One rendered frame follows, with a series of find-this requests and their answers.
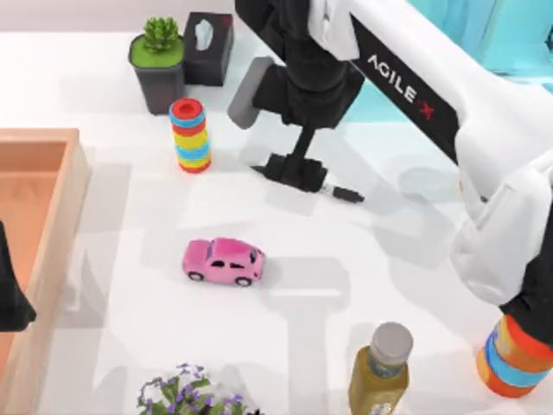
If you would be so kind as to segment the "tall stack of coloured rings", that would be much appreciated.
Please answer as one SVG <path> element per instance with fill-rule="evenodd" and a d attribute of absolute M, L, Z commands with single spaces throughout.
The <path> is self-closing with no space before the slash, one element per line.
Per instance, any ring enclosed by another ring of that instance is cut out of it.
<path fill-rule="evenodd" d="M 183 97 L 169 107 L 177 160 L 191 174 L 206 170 L 212 161 L 206 116 L 201 102 Z"/>

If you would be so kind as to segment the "pale grey rounded box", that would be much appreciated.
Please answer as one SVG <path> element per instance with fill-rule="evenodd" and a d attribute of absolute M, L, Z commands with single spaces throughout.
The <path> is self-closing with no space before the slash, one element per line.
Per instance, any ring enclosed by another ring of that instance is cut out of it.
<path fill-rule="evenodd" d="M 240 129 L 250 129 L 260 112 L 253 105 L 253 99 L 267 69 L 274 63 L 269 56 L 259 56 L 251 64 L 227 108 L 230 120 Z"/>

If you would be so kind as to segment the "pink toy car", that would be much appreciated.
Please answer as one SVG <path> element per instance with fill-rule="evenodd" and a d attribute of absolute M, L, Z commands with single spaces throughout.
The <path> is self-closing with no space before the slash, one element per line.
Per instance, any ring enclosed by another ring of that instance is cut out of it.
<path fill-rule="evenodd" d="M 239 239 L 193 239 L 181 268 L 193 281 L 247 287 L 262 278 L 265 260 L 262 250 Z"/>

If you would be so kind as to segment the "black tissue box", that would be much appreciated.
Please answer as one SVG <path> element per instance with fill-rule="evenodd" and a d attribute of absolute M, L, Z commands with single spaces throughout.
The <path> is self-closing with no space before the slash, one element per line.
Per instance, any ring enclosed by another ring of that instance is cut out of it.
<path fill-rule="evenodd" d="M 232 14 L 191 12 L 183 36 L 186 83 L 223 86 L 234 42 Z"/>

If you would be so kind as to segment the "dark pot with green succulent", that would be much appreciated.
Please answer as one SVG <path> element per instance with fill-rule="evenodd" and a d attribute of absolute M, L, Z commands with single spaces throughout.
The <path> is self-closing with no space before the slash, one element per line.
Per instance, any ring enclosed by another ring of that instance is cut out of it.
<path fill-rule="evenodd" d="M 171 17 L 149 17 L 142 34 L 130 43 L 128 61 L 133 66 L 148 111 L 166 115 L 184 96 L 184 40 Z"/>

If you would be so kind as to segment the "yellow bottle with grey cap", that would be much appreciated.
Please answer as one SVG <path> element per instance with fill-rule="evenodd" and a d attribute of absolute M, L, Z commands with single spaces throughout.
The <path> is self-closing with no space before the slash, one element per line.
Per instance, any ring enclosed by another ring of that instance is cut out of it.
<path fill-rule="evenodd" d="M 370 343 L 356 354 L 348 388 L 352 415 L 391 415 L 409 386 L 410 331 L 398 322 L 384 322 Z"/>

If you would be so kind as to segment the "shallow salmon-coloured box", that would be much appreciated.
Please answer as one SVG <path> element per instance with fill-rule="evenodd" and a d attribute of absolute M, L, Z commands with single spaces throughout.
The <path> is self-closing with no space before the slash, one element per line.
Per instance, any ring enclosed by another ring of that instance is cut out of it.
<path fill-rule="evenodd" d="M 0 334 L 0 415 L 35 415 L 89 179 L 74 128 L 0 128 L 0 221 L 23 294 L 36 310 Z"/>

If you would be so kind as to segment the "purple flower plant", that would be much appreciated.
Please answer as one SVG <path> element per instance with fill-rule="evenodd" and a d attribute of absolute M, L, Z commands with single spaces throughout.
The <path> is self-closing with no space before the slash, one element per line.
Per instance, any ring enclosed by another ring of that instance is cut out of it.
<path fill-rule="evenodd" d="M 138 415 L 265 415 L 243 394 L 213 380 L 203 366 L 188 362 L 146 381 L 137 409 Z"/>

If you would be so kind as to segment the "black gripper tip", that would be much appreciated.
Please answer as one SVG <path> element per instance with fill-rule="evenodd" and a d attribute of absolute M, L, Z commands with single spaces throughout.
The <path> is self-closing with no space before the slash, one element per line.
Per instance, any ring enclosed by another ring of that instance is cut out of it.
<path fill-rule="evenodd" d="M 16 279 L 3 223 L 0 221 L 0 333 L 23 332 L 36 312 Z"/>

